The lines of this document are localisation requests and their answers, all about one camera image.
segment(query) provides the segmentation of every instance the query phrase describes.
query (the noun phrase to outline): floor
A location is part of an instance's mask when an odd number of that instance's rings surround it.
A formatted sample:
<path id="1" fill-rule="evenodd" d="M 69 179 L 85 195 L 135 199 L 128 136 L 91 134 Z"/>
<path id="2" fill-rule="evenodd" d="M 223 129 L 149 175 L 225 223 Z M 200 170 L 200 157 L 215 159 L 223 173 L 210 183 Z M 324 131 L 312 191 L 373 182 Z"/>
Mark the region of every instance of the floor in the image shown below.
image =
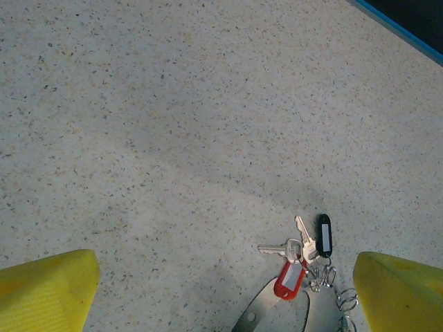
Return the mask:
<path id="1" fill-rule="evenodd" d="M 365 250 L 443 267 L 443 70 L 345 0 L 0 9 L 0 268 L 93 249 L 85 331 L 230 331 L 296 214 L 338 287 Z"/>

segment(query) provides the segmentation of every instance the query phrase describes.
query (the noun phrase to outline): red key tag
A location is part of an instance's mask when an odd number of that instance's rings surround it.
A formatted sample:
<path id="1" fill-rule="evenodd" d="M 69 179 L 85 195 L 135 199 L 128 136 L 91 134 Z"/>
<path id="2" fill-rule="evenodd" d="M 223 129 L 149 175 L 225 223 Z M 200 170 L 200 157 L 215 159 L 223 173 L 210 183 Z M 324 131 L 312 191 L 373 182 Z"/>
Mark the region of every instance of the red key tag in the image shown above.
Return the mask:
<path id="1" fill-rule="evenodd" d="M 287 261 L 275 282 L 275 295 L 287 301 L 295 299 L 306 275 L 306 269 L 305 260 L 301 264 L 291 264 Z"/>

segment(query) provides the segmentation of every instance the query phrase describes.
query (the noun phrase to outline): speckled floor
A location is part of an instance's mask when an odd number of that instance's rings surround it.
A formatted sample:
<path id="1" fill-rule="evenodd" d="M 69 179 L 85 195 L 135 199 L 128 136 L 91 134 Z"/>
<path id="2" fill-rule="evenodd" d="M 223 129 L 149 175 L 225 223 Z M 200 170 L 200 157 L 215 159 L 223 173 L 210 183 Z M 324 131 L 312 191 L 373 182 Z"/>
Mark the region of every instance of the speckled floor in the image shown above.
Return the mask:
<path id="1" fill-rule="evenodd" d="M 3 1 L 0 268 L 76 248 L 85 331 L 230 331 L 332 219 L 443 266 L 443 70 L 346 1 Z M 305 298 L 261 331 L 301 331 Z M 353 312 L 368 331 L 361 309 Z"/>

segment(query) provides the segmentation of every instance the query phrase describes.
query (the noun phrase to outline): silver key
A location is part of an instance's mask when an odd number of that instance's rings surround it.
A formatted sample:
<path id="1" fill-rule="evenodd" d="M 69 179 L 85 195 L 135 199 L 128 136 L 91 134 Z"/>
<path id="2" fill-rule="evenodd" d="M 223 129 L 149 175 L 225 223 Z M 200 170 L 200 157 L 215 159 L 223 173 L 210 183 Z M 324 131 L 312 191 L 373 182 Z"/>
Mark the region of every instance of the silver key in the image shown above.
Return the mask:
<path id="1" fill-rule="evenodd" d="M 307 234 L 305 224 L 303 223 L 303 220 L 301 219 L 300 216 L 296 216 L 296 223 L 297 223 L 297 228 L 302 235 L 303 258 L 306 260 L 308 264 L 310 264 L 315 260 L 315 257 L 317 256 L 318 253 L 316 248 L 316 242 L 309 236 L 309 234 Z"/>
<path id="2" fill-rule="evenodd" d="M 286 257 L 289 263 L 300 263 L 297 255 L 302 254 L 303 244 L 296 239 L 289 239 L 284 246 L 258 246 L 258 251 L 263 254 L 279 254 Z"/>

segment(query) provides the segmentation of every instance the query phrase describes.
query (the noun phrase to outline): yellow object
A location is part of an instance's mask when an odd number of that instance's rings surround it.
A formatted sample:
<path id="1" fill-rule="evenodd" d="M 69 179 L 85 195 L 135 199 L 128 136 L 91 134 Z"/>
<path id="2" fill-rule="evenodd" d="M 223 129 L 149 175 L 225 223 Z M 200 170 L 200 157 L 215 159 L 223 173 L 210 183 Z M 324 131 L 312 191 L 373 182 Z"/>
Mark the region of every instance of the yellow object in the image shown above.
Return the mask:
<path id="1" fill-rule="evenodd" d="M 372 332 L 442 332 L 443 270 L 362 252 L 354 284 Z"/>
<path id="2" fill-rule="evenodd" d="M 0 270 L 0 332 L 80 332 L 99 281 L 92 250 Z"/>

